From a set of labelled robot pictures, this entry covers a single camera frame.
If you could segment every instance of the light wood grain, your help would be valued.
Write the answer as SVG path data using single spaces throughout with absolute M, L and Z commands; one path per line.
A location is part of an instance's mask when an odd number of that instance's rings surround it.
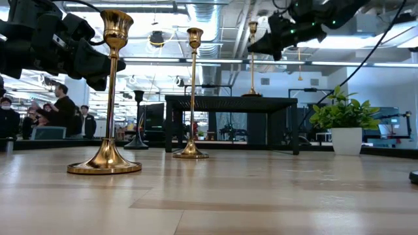
M 0 155 L 0 234 L 418 234 L 418 162 L 378 156 L 125 151 L 141 172 L 80 176 L 97 148 Z

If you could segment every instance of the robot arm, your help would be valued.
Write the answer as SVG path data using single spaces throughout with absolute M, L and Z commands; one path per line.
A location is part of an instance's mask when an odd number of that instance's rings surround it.
M 19 79 L 22 69 L 85 78 L 97 91 L 106 89 L 110 60 L 90 45 L 94 30 L 50 0 L 12 0 L 7 22 L 0 20 L 0 72 Z M 123 61 L 118 71 L 125 69 Z
M 268 18 L 271 33 L 266 32 L 248 51 L 273 55 L 275 61 L 280 60 L 284 48 L 312 39 L 321 42 L 327 36 L 322 25 L 338 29 L 368 2 L 370 0 L 329 0 L 315 5 L 313 0 L 292 0 L 288 11 L 295 23 L 275 12 Z

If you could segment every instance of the chair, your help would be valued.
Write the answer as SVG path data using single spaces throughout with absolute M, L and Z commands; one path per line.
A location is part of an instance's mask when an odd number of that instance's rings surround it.
M 31 140 L 62 140 L 66 132 L 65 127 L 34 127 Z

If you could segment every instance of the desk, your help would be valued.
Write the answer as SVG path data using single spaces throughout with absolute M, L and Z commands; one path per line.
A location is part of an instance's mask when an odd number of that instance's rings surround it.
M 183 120 L 183 112 L 190 111 L 190 96 L 166 95 L 166 137 L 165 151 L 172 152 L 172 120 L 173 113 L 176 120 Z M 272 115 L 277 111 L 291 107 L 292 119 L 297 118 L 297 99 L 292 98 L 264 98 L 264 97 L 195 97 L 195 111 L 200 112 L 239 112 L 239 113 L 262 113 L 267 114 L 267 146 L 272 148 Z M 298 123 L 292 121 L 292 143 L 293 154 L 299 154 Z M 182 128 L 178 128 L 181 133 L 177 133 L 178 147 L 182 148 L 183 133 Z

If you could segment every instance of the person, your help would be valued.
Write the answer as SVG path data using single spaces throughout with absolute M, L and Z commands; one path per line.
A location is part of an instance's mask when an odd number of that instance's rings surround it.
M 51 111 L 47 112 L 40 108 L 40 106 L 33 101 L 32 107 L 36 109 L 36 112 L 46 118 L 50 126 L 53 127 L 66 127 L 66 135 L 72 135 L 72 117 L 74 116 L 74 110 L 76 105 L 67 96 L 68 87 L 63 84 L 59 84 L 55 88 L 55 96 L 58 98 L 55 104 L 50 104 Z
M 29 140 L 32 135 L 32 130 L 38 125 L 37 114 L 31 107 L 27 111 L 27 117 L 24 118 L 22 123 L 22 137 L 24 140 Z
M 89 107 L 87 105 L 81 106 L 81 113 L 83 115 L 81 135 L 91 140 L 96 132 L 96 121 L 93 115 L 89 114 Z
M 51 112 L 52 108 L 50 104 L 44 104 L 44 110 L 47 112 Z
M 74 110 L 74 117 L 72 117 L 72 135 L 71 138 L 83 138 L 82 136 L 82 115 L 78 106 Z
M 43 115 L 39 114 L 38 125 L 37 126 L 38 127 L 49 127 L 51 125 L 50 125 L 50 122 Z
M 12 109 L 12 101 L 9 98 L 1 98 L 0 104 L 0 138 L 16 138 L 20 124 L 19 113 Z

